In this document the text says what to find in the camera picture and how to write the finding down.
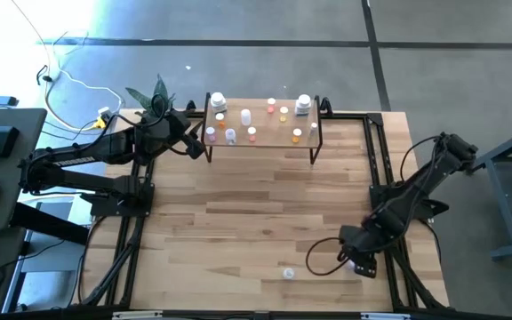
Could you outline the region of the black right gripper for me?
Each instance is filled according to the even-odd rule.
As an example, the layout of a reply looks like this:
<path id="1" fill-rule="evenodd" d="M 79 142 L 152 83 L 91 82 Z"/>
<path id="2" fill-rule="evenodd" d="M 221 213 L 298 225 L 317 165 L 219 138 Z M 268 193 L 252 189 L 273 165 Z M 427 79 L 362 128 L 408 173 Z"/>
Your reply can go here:
<path id="1" fill-rule="evenodd" d="M 360 276 L 375 278 L 379 251 L 379 229 L 376 226 L 343 225 L 339 231 L 340 252 L 338 261 L 352 260 L 356 263 L 356 273 Z"/>

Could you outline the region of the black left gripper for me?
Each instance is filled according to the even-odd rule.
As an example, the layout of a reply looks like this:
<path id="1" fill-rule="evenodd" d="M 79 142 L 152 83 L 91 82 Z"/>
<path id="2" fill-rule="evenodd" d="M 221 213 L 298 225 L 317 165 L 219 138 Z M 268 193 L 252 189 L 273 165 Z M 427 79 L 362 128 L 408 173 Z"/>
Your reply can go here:
<path id="1" fill-rule="evenodd" d="M 197 159 L 205 152 L 205 145 L 195 133 L 187 133 L 190 125 L 191 122 L 183 112 L 170 110 L 162 120 L 160 139 L 167 149 L 172 149 L 177 143 L 183 142 L 189 157 Z"/>

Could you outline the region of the white melatonin labelled bottle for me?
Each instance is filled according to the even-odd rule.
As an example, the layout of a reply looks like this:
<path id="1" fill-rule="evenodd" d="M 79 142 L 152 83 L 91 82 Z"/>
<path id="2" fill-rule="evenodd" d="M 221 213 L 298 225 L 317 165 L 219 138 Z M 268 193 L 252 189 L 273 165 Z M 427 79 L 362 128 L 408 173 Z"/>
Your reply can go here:
<path id="1" fill-rule="evenodd" d="M 228 109 L 226 98 L 221 92 L 214 92 L 211 95 L 210 105 L 215 114 L 224 113 Z"/>

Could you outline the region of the white bottle with dark label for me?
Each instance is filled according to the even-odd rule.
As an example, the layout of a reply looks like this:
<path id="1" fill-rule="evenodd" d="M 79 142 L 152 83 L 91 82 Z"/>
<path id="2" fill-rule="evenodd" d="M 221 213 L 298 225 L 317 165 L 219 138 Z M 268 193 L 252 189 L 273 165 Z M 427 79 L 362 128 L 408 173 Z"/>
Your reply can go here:
<path id="1" fill-rule="evenodd" d="M 294 113 L 296 116 L 307 116 L 311 110 L 312 99 L 307 94 L 301 94 L 295 101 Z"/>

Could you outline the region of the snake plant in white pot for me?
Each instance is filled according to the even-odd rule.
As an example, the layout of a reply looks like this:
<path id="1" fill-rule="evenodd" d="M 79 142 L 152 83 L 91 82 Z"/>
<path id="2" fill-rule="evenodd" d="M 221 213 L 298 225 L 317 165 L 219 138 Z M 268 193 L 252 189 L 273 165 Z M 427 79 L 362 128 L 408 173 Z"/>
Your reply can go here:
<path id="1" fill-rule="evenodd" d="M 164 116 L 173 108 L 175 94 L 169 95 L 164 80 L 159 74 L 156 75 L 156 85 L 151 97 L 130 87 L 126 87 L 125 90 L 152 116 Z"/>

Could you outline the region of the black desk support bar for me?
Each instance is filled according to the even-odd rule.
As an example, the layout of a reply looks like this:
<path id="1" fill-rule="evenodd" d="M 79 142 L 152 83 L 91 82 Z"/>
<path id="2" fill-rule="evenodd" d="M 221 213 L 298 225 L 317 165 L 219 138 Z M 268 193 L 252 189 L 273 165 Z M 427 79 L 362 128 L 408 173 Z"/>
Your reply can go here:
<path id="1" fill-rule="evenodd" d="M 21 227 L 75 244 L 86 244 L 89 230 L 68 220 L 22 203 L 16 203 L 10 227 Z"/>

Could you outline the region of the grey floor cabinet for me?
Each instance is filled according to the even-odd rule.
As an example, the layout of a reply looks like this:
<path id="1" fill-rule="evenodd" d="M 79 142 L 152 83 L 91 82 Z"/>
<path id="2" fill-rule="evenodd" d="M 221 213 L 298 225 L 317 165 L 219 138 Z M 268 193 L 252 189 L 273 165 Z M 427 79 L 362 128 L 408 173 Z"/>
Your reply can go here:
<path id="1" fill-rule="evenodd" d="M 92 223 L 92 206 L 80 196 L 21 196 L 20 202 L 83 227 Z M 31 230 L 27 232 L 25 241 L 28 242 L 28 255 L 38 253 L 38 256 L 22 261 L 23 273 L 76 271 L 84 251 L 82 244 L 62 241 Z"/>

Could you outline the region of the white edge bracket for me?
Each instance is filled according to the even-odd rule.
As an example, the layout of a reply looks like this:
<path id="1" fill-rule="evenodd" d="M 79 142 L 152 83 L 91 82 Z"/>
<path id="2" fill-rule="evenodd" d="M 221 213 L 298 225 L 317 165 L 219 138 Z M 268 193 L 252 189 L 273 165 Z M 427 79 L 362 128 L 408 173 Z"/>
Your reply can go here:
<path id="1" fill-rule="evenodd" d="M 360 314 L 361 320 L 412 320 L 409 314 L 364 312 Z"/>

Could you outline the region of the black aluminium table frame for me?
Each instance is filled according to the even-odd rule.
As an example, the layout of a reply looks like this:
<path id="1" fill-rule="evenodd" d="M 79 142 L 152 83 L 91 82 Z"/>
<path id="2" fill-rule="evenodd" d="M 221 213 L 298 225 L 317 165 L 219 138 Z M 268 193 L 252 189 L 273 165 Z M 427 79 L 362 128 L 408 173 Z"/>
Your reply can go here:
<path id="1" fill-rule="evenodd" d="M 340 226 L 361 221 L 369 187 L 386 179 L 377 138 L 364 130 L 350 117 L 325 121 L 314 164 L 305 149 L 160 156 L 130 308 L 389 311 L 385 273 L 365 278 L 336 260 Z"/>

